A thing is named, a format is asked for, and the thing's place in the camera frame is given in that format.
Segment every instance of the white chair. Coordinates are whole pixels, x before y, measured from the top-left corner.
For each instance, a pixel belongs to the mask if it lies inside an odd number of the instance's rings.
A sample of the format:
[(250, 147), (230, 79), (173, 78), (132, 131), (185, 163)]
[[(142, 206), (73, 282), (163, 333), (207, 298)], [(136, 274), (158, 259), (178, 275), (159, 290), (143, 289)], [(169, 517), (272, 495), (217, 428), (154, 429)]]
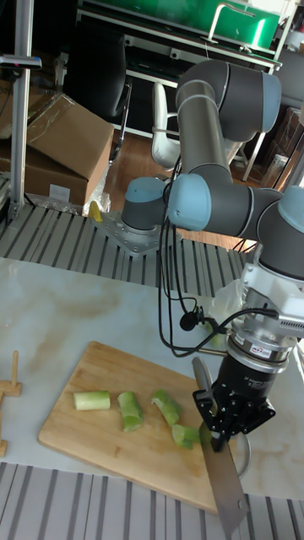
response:
[(168, 118), (176, 116), (176, 112), (168, 113), (166, 92), (162, 84), (155, 83), (153, 87), (153, 137), (151, 153), (158, 165), (166, 170), (172, 170), (181, 153), (179, 141), (168, 138), (168, 135), (178, 135), (167, 129)]

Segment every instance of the electrical cord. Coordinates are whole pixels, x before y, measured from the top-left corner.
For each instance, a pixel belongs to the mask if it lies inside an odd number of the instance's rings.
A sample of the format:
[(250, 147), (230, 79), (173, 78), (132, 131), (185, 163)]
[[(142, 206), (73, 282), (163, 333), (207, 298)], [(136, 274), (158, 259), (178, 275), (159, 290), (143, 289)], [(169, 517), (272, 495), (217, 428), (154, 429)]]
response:
[(246, 253), (247, 251), (254, 250), (257, 246), (257, 242), (255, 244), (252, 244), (252, 246), (248, 246), (246, 250), (243, 250), (242, 253)]
[(26, 193), (24, 193), (24, 199), (27, 200), (27, 202), (30, 204), (30, 206), (35, 207), (35, 204), (33, 203), (33, 201), (30, 200), (30, 197), (28, 195), (26, 195)]
[(232, 247), (233, 250), (235, 250), (238, 246), (240, 246), (241, 244), (244, 245), (245, 243), (245, 240), (244, 239), (241, 239), (239, 242), (237, 242), (237, 244), (235, 246)]
[[(179, 347), (175, 346), (173, 344), (173, 321), (172, 321), (172, 308), (171, 308), (171, 302), (172, 300), (179, 300), (181, 307), (185, 313), (188, 313), (187, 308), (185, 306), (184, 298), (182, 296), (182, 290), (181, 285), (179, 281), (179, 275), (178, 275), (178, 266), (177, 266), (177, 255), (176, 255), (176, 227), (173, 227), (173, 262), (174, 262), (174, 272), (176, 276), (176, 288), (177, 288), (177, 294), (178, 299), (172, 299), (171, 297), (171, 283), (170, 283), (170, 265), (169, 265), (169, 232), (170, 232), (170, 222), (167, 218), (167, 209), (168, 209), (168, 201), (169, 196), (171, 193), (173, 181), (175, 178), (176, 170), (179, 165), (180, 158), (178, 158), (175, 167), (172, 172), (171, 181), (166, 187), (166, 192), (164, 193), (164, 199), (165, 199), (165, 209), (163, 214), (163, 219), (160, 227), (160, 265), (159, 265), (159, 282), (158, 282), (158, 312), (159, 312), (159, 332), (160, 332), (160, 339), (163, 342), (163, 344), (168, 347), (174, 356), (177, 358), (185, 358), (186, 356), (197, 353), (206, 343), (208, 343), (212, 338), (214, 338), (218, 333), (225, 330), (225, 327), (234, 319), (240, 316), (248, 315), (248, 314), (259, 314), (264, 316), (269, 316), (275, 319), (279, 318), (279, 314), (275, 310), (269, 310), (264, 308), (247, 308), (244, 310), (239, 310), (233, 315), (227, 317), (220, 325), (218, 325), (201, 343), (199, 343), (196, 347)], [(164, 247), (164, 233), (166, 233), (165, 237), (165, 260), (163, 260), (163, 247)], [(168, 315), (169, 315), (169, 342), (166, 340), (164, 333), (163, 333), (163, 326), (162, 326), (162, 303), (161, 303), (161, 295), (162, 295), (162, 289), (161, 285), (164, 285), (164, 291), (167, 298), (167, 304), (168, 304)], [(193, 311), (197, 308), (197, 302), (194, 305)], [(205, 322), (208, 318), (203, 318), (202, 323)]]

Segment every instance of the leek piece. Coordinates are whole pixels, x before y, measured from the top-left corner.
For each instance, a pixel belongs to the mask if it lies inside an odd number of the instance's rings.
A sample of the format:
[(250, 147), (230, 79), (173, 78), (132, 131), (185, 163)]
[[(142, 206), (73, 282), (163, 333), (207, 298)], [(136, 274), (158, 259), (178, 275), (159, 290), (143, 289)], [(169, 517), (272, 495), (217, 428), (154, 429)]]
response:
[(117, 398), (122, 413), (123, 431), (130, 433), (140, 428), (143, 423), (143, 409), (133, 391), (124, 391)]
[(185, 425), (174, 424), (172, 426), (172, 437), (177, 446), (193, 448), (193, 442), (200, 442), (197, 428), (188, 428)]
[(168, 395), (166, 390), (157, 390), (152, 396), (151, 403), (155, 403), (159, 408), (170, 427), (178, 422), (182, 407)]
[(78, 411), (106, 410), (111, 406), (108, 390), (76, 391), (73, 394), (73, 401)]

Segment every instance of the wooden cutting board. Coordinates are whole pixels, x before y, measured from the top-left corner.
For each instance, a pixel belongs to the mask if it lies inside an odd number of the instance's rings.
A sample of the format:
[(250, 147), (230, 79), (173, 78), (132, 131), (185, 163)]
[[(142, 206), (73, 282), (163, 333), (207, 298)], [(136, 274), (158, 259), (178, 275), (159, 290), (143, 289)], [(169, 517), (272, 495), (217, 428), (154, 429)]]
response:
[[(192, 393), (196, 382), (175, 371), (91, 342), (43, 424), (38, 441), (109, 473), (216, 512), (200, 445), (186, 450), (175, 445), (159, 409), (151, 405), (155, 390), (164, 388), (183, 407), (180, 423), (199, 427)], [(108, 390), (110, 411), (76, 411), (73, 392)], [(136, 393), (144, 410), (143, 426), (122, 432), (117, 396)]]

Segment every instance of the kitchen knife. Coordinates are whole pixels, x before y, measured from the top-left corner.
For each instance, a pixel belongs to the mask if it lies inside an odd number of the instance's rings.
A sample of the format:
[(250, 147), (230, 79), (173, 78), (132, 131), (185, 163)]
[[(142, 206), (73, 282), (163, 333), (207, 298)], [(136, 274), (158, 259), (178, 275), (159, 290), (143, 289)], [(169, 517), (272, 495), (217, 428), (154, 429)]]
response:
[[(199, 357), (193, 359), (193, 370), (199, 390), (209, 391), (211, 377)], [(224, 441), (221, 450), (215, 452), (212, 446), (215, 434), (204, 422), (200, 427), (199, 435), (220, 522), (226, 539), (231, 540), (231, 534), (248, 512), (245, 495), (228, 443)]]

